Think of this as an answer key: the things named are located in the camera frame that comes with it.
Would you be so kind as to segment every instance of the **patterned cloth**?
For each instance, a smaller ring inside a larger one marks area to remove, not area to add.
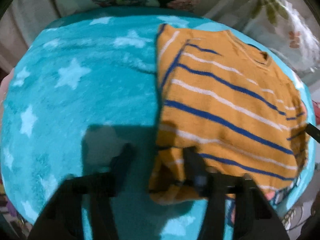
[[[18,63],[4,102],[0,161],[6,194],[29,222],[35,222],[66,176],[107,168],[108,164],[98,158],[88,158],[91,146],[96,147],[93,152],[99,147],[109,149],[118,145],[116,139],[120,138],[135,145],[138,153],[123,192],[111,201],[119,238],[197,238],[205,200],[161,206],[147,191],[161,107],[155,41],[162,23],[207,31],[229,29],[169,9],[101,8],[53,22]],[[243,42],[268,51],[245,35],[232,32]],[[286,65],[268,53],[294,81],[308,113],[312,113],[304,86],[295,81]],[[88,130],[92,134],[86,137]],[[290,201],[295,202],[296,197],[284,202]],[[230,200],[226,203],[226,221],[231,204]],[[85,200],[84,234],[90,240],[86,205]],[[225,239],[231,239],[232,227],[226,224],[225,231]]]
[[[231,31],[160,27],[158,86],[163,108],[150,179],[156,202],[195,198],[182,149],[233,176],[250,173],[265,194],[288,187],[307,157],[299,91],[272,58]],[[170,186],[164,191],[163,178]]]

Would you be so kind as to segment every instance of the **teal fabric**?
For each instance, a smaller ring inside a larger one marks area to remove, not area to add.
[[[117,149],[131,142],[138,155],[123,192],[112,200],[120,239],[197,238],[206,201],[160,206],[147,194],[156,154],[155,40],[161,23],[206,31],[229,29],[167,9],[102,8],[53,22],[18,63],[4,102],[1,171],[9,199],[31,223],[68,174],[103,170]],[[300,90],[308,122],[314,124],[308,89],[292,71],[261,44],[232,32],[273,57]],[[90,151],[106,154],[92,158],[87,156]],[[310,182],[314,158],[311,140],[300,184],[275,207],[279,214],[296,202]],[[84,199],[84,233],[90,240],[86,203]],[[229,215],[226,240],[232,236]]]

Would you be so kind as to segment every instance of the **striped fabric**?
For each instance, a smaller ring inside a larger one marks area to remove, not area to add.
[[[231,31],[161,25],[157,38],[162,112],[149,181],[161,204],[197,199],[184,185],[184,147],[210,169],[249,173],[267,194],[289,186],[307,158],[306,114],[292,81],[265,52]]]

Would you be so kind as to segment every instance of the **teal blanket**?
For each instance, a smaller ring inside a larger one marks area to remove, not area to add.
[[[123,192],[112,200],[122,240],[196,239],[206,201],[171,206],[147,194],[155,150],[159,102],[156,88],[158,26],[208,31],[225,25],[159,8],[103,8],[53,22],[20,60],[7,99],[1,140],[1,170],[13,205],[33,223],[68,175],[103,171],[125,142],[138,149]],[[232,30],[246,43],[264,46]],[[315,123],[310,95],[292,71],[268,51],[300,90]],[[300,184],[277,206],[286,212],[310,182],[314,141]],[[83,207],[85,239],[91,239]],[[232,227],[226,217],[225,239]]]

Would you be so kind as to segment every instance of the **blue stripe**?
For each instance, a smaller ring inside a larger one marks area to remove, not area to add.
[[[166,71],[166,73],[164,75],[164,78],[162,80],[161,86],[160,86],[161,91],[162,91],[162,89],[163,89],[163,87],[164,87],[164,85],[165,85],[170,73],[176,68],[183,49],[184,49],[184,46],[179,50],[178,54],[173,59],[170,67],[167,69],[167,71]]]
[[[164,29],[165,29],[166,26],[167,26],[166,23],[164,23],[164,24],[161,25],[161,28],[160,28],[159,32],[157,33],[156,39],[158,39],[159,36],[163,33],[163,31],[164,31]]]
[[[241,135],[244,135],[256,142],[259,142],[261,144],[264,144],[264,145],[267,145],[271,148],[274,148],[274,149],[277,149],[279,151],[282,151],[284,153],[287,153],[287,154],[290,154],[290,155],[293,155],[293,152],[291,150],[288,150],[280,145],[277,145],[273,142],[270,142],[268,140],[265,140],[259,136],[256,136],[250,132],[248,132],[247,130],[245,129],[242,129],[240,127],[237,127],[235,126],[234,124],[228,122],[227,120],[219,117],[219,116],[216,116],[216,115],[213,115],[213,114],[210,114],[208,112],[205,112],[205,111],[202,111],[202,110],[198,110],[198,109],[195,109],[195,108],[192,108],[190,106],[186,106],[182,103],[179,103],[179,102],[176,102],[176,101],[170,101],[170,100],[166,100],[164,102],[164,105],[165,106],[169,106],[169,107],[174,107],[176,109],[179,109],[179,110],[182,110],[182,111],[185,111],[187,113],[190,113],[190,114],[194,114],[196,116],[199,116],[199,117],[202,117],[202,118],[205,118],[205,119],[208,119],[210,121],[213,121],[213,122],[216,122],[216,123],[220,123],[226,127],[228,127],[229,129],[235,131],[236,133],[239,133]]]
[[[190,73],[193,73],[193,74],[197,74],[197,75],[201,75],[201,76],[207,76],[207,77],[212,77],[214,78],[216,81],[230,87],[231,89],[233,90],[236,90],[236,91],[239,91],[239,92],[242,92],[242,93],[245,93],[251,97],[254,97],[254,98],[257,98],[259,99],[260,101],[264,102],[267,106],[269,106],[271,109],[274,109],[276,111],[278,111],[279,114],[281,115],[285,115],[285,112],[282,112],[282,111],[279,111],[278,108],[269,103],[268,101],[266,101],[262,96],[258,95],[257,93],[253,92],[253,91],[250,91],[246,88],[243,88],[243,87],[239,87],[239,86],[236,86],[236,85],[233,85],[231,83],[229,83],[228,81],[216,76],[215,74],[211,73],[211,72],[206,72],[206,71],[200,71],[200,70],[194,70],[194,69],[191,69],[189,68],[188,66],[186,65],[183,65],[183,64],[178,64],[179,67],[182,67],[183,69],[187,70],[188,72]]]
[[[206,158],[206,159],[215,160],[217,162],[220,162],[220,163],[223,163],[223,164],[227,164],[227,165],[237,166],[237,167],[239,167],[241,169],[244,169],[246,171],[250,171],[250,172],[254,172],[254,173],[258,173],[258,174],[262,174],[262,175],[267,175],[267,176],[270,176],[270,177],[275,177],[275,178],[278,178],[278,179],[281,179],[281,180],[293,181],[295,179],[295,178],[286,178],[286,177],[280,176],[278,174],[275,174],[273,172],[262,171],[262,170],[258,170],[258,169],[255,169],[255,168],[247,167],[247,166],[244,166],[244,165],[242,165],[240,163],[237,163],[235,161],[224,159],[224,158],[219,158],[219,157],[207,154],[207,153],[200,153],[199,155],[201,157],[203,157],[203,158]]]
[[[301,112],[300,114],[297,114],[296,117],[289,117],[289,118],[287,118],[287,121],[296,120],[298,117],[300,117],[300,116],[302,116],[302,115],[304,115],[304,112]]]
[[[305,132],[306,132],[305,130],[303,130],[303,131],[301,131],[301,132],[298,132],[296,135],[294,135],[294,136],[292,136],[292,137],[290,137],[290,138],[287,138],[287,140],[288,140],[288,141],[291,141],[292,139],[294,139],[294,138],[296,138],[296,137],[304,134]]]
[[[213,54],[217,54],[217,55],[220,55],[218,52],[212,50],[212,49],[203,49],[201,47],[199,47],[198,45],[195,45],[195,44],[191,44],[191,43],[187,43],[186,46],[190,46],[190,47],[194,47],[194,48],[197,48],[199,51],[204,51],[204,52],[210,52],[210,53],[213,53]]]

